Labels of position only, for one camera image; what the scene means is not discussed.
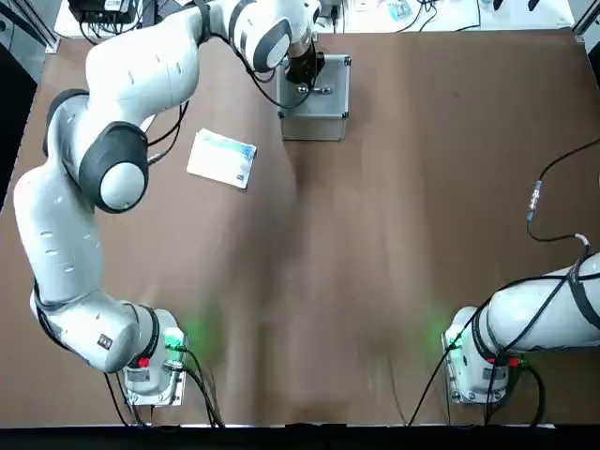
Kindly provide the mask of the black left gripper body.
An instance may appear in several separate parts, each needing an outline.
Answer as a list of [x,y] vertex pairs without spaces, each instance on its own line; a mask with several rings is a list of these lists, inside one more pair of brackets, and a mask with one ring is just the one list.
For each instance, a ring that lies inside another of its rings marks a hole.
[[285,70],[285,79],[294,84],[314,84],[324,66],[324,53],[317,51],[313,42],[299,57],[291,58]]

